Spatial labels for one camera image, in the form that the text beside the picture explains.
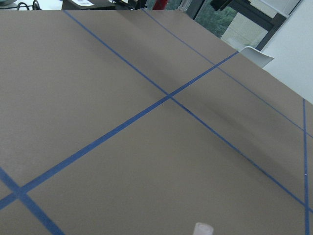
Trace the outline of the aluminium frame post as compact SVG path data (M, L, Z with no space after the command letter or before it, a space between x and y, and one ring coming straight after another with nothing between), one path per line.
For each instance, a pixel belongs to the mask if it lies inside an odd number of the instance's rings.
M179 11L182 11L182 12L186 12L188 7L190 6L192 0L182 0L179 7L178 7L178 10Z

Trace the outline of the red object in background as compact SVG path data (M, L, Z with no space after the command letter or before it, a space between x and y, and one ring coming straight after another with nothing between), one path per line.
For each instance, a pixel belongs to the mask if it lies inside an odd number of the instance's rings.
M152 10L165 10L168 0L156 0Z

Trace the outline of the orange highlighter pen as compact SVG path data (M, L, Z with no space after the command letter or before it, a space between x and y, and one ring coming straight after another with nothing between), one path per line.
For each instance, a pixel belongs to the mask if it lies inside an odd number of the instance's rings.
M213 235L214 228L206 223L198 222L195 224L193 235Z

